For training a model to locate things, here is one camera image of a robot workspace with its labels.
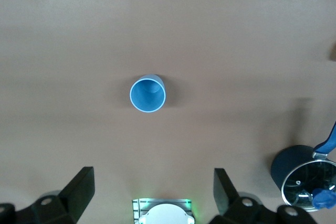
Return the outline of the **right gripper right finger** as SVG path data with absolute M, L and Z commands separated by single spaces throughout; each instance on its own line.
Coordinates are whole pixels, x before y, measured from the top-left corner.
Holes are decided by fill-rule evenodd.
M 214 169 L 213 195 L 219 214 L 210 223 L 316 223 L 299 207 L 281 205 L 273 212 L 251 197 L 240 196 L 223 168 Z

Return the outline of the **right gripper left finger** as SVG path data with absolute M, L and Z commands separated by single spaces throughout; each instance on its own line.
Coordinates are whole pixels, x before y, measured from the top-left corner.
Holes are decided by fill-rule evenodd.
M 95 194 L 94 168 L 83 167 L 63 190 L 43 194 L 16 210 L 1 203 L 1 223 L 77 223 Z

